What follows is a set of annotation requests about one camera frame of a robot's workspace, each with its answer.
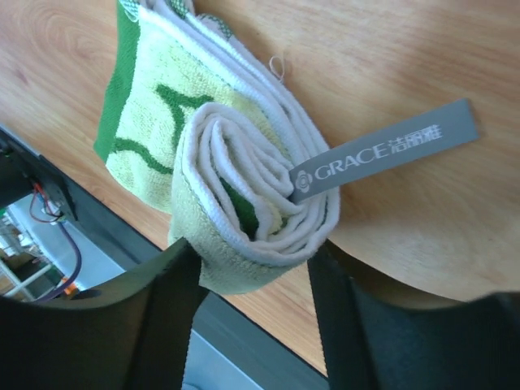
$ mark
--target gray tag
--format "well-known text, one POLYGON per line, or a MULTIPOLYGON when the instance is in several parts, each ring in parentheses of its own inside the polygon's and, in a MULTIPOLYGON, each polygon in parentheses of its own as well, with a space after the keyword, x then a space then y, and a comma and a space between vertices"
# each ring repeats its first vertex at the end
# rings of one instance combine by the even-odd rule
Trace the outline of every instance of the gray tag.
POLYGON ((298 203, 328 189, 479 138, 467 99, 362 136, 289 172, 298 203))

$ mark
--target folded towel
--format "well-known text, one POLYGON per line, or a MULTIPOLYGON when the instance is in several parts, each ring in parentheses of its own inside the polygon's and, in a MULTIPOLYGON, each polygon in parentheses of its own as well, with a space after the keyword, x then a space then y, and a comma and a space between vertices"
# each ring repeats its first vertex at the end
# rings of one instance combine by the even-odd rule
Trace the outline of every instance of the folded towel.
POLYGON ((340 197, 288 200, 288 172, 328 150, 308 115, 221 20, 181 0, 124 2, 94 146, 110 173, 172 214, 170 241, 190 242, 201 285, 217 293, 262 287, 312 257, 340 197))

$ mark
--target cable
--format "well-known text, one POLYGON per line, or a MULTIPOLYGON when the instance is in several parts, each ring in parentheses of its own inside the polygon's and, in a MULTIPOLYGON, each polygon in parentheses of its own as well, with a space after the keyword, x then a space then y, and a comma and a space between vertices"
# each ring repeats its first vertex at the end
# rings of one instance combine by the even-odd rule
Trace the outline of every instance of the cable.
POLYGON ((65 236, 65 238, 67 239, 69 244, 71 245, 72 249, 74 250, 74 254, 76 255, 76 266, 74 267, 74 271, 72 272, 72 275, 63 284, 61 284, 60 286, 55 288, 53 291, 47 293, 45 296, 39 297, 38 299, 33 301, 34 303, 48 302, 51 299, 56 298, 58 295, 63 293, 67 288, 69 288, 71 286, 71 284, 74 283, 74 281, 77 279, 77 277, 81 271, 83 259, 81 257, 81 251, 78 248, 77 243, 71 237, 70 233, 67 231, 67 229, 65 228, 63 223, 58 222, 58 227, 62 231, 63 235, 65 236))
POLYGON ((43 188, 38 183, 35 183, 34 184, 34 189, 36 189, 38 191, 38 193, 40 194, 40 197, 41 197, 41 199, 42 199, 42 201, 44 203, 44 206, 46 208, 46 212, 45 213, 47 215, 51 216, 51 217, 59 218, 61 215, 56 215, 55 213, 52 212, 52 209, 50 208, 50 205, 49 205, 49 198, 47 197, 47 194, 43 190, 43 188))
POLYGON ((31 199, 31 205, 29 206, 29 215, 31 215, 31 218, 34 219, 35 221, 37 222, 41 222, 41 223, 54 223, 54 222, 58 222, 58 220, 61 218, 61 217, 58 217, 57 215, 52 215, 54 216, 55 218, 50 220, 50 221, 46 221, 44 219, 39 219, 36 215, 34 215, 33 213, 33 208, 34 208, 34 201, 36 201, 36 198, 37 198, 37 194, 39 192, 36 190, 36 188, 34 189, 34 192, 32 193, 32 199, 31 199))

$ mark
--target wooden table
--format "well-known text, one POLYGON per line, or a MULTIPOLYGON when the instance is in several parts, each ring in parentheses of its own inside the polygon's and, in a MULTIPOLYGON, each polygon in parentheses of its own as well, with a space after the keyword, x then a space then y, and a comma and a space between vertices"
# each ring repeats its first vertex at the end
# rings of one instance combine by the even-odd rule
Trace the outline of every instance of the wooden table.
MULTIPOLYGON (((520 289, 518 0, 196 5, 264 63, 285 57, 287 86, 332 145, 469 98, 482 138, 344 186, 331 239, 446 297, 520 289)), ((113 1, 3 1, 0 122, 164 248, 168 216, 122 190, 92 151, 115 49, 113 1)), ((304 266, 228 300, 324 371, 304 266)))

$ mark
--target light green towel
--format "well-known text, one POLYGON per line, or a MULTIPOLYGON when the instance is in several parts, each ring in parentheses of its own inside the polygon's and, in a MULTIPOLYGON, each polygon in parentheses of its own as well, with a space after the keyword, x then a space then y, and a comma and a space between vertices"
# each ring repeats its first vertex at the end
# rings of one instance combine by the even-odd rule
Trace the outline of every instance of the light green towel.
POLYGON ((245 293, 312 256, 336 224, 337 191, 287 200, 288 171, 327 145, 224 22, 166 1, 118 6, 94 149, 127 190, 172 214, 170 240, 203 257, 201 285, 245 293))

